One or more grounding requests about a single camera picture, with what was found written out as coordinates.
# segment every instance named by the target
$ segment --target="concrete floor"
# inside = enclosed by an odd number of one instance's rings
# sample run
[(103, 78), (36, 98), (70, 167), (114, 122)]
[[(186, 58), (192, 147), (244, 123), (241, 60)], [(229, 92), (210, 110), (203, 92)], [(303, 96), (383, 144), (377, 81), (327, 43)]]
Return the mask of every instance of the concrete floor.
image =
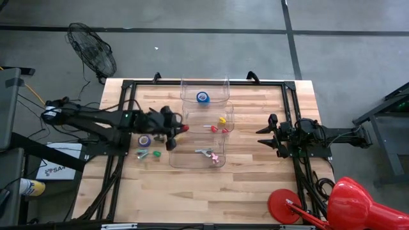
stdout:
[[(293, 29), (409, 31), (405, 0), (288, 0), (288, 7)], [(0, 13), (0, 24), (67, 26), (71, 22), (100, 27), (286, 28), (280, 0), (14, 0)], [(165, 78), (227, 74), (242, 79), (252, 70), (261, 79), (295, 79), (286, 35), (99, 35), (112, 47), (118, 64), (114, 77), (153, 77), (161, 72)], [(409, 37), (295, 36), (295, 45), (302, 78), (313, 81), (321, 120), (328, 127), (352, 127), (353, 118), (409, 79)], [(25, 81), (44, 99), (77, 98), (84, 84), (82, 63), (65, 42), (65, 33), (0, 31), (0, 47), (2, 65), (36, 69), (35, 76)], [(98, 102), (103, 86), (88, 68), (86, 78), (91, 84), (81, 103)], [(35, 100), (24, 88), (20, 93)], [(18, 106), (14, 130), (33, 133), (40, 127), (30, 125), (33, 120), (37, 118)], [(42, 142), (67, 139), (71, 137), (51, 130)], [(377, 143), (369, 149), (340, 144), (331, 148), (336, 179), (350, 176), (375, 201), (409, 212), (409, 185), (373, 187), (374, 180), (390, 175)], [(31, 205), (32, 216), (41, 222), (61, 221), (73, 195), (71, 191), (39, 200)]]

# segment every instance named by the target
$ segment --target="wooden tabletop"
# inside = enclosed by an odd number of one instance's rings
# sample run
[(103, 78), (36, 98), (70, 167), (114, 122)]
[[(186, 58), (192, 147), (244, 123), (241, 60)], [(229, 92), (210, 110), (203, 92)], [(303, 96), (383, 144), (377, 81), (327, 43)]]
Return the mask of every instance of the wooden tabletop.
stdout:
[[(101, 108), (118, 103), (123, 80), (107, 79)], [(312, 82), (296, 80), (295, 84), (302, 117), (319, 121)], [(135, 99), (144, 111), (169, 105), (174, 112), (182, 113), (179, 86), (138, 86)], [(229, 101), (234, 105), (235, 129), (225, 143), (226, 164), (221, 168), (171, 167), (169, 153), (157, 142), (149, 149), (161, 151), (160, 158), (150, 154), (138, 160), (135, 154), (138, 135), (132, 135), (121, 177), (116, 222), (278, 223), (270, 216), (266, 202), (276, 189), (297, 191), (293, 163), (290, 158), (277, 158), (275, 151), (257, 143), (258, 139), (272, 138), (272, 134), (256, 135), (255, 132), (267, 126), (271, 113), (276, 113), (279, 122), (285, 121), (281, 89), (231, 86)], [(293, 108), (290, 94), (289, 103)], [(95, 157), (85, 166), (73, 218), (83, 214), (101, 190), (106, 161), (105, 156)], [(311, 167), (318, 177), (334, 179), (328, 162), (312, 158)], [(111, 193), (107, 196), (104, 215), (110, 198)]]

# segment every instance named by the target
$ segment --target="roll of tape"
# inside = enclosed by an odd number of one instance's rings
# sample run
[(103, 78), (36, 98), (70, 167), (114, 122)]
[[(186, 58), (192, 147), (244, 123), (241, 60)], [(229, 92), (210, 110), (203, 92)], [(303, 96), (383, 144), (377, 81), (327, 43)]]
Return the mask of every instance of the roll of tape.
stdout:
[(140, 147), (149, 147), (151, 139), (147, 135), (142, 135), (138, 138), (138, 144)]
[(206, 92), (199, 92), (196, 95), (197, 102), (207, 105), (210, 102), (210, 97)]

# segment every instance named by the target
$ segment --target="transparent container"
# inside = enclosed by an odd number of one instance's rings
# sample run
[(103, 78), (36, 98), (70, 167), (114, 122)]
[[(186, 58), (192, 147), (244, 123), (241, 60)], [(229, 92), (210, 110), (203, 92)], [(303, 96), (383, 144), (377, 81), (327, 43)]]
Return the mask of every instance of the transparent container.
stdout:
[(182, 79), (180, 81), (180, 98), (184, 102), (197, 102), (197, 94), (205, 92), (208, 94), (210, 102), (225, 102), (229, 100), (229, 77), (224, 79), (212, 80), (212, 85), (196, 79)]
[[(219, 123), (219, 119), (224, 118), (226, 124)], [(205, 106), (197, 102), (183, 103), (183, 124), (189, 126), (189, 132), (200, 134), (214, 134), (210, 126), (215, 126), (222, 133), (225, 128), (229, 134), (235, 129), (235, 115), (233, 104), (226, 102), (210, 102)]]
[[(222, 167), (226, 163), (224, 137), (215, 134), (192, 134), (185, 132), (177, 139), (177, 146), (169, 152), (169, 164), (175, 168), (209, 169)], [(211, 148), (218, 162), (196, 150)]]

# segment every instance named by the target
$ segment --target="red desk lamp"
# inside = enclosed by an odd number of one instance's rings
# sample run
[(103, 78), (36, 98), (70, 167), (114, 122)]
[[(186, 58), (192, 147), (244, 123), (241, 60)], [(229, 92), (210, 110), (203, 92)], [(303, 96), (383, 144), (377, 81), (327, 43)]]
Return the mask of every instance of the red desk lamp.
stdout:
[(332, 189), (328, 201), (328, 222), (300, 208), (298, 196), (287, 189), (270, 195), (268, 209), (276, 220), (292, 224), (300, 217), (320, 229), (409, 229), (409, 215), (373, 201), (371, 195), (351, 178), (341, 178)]

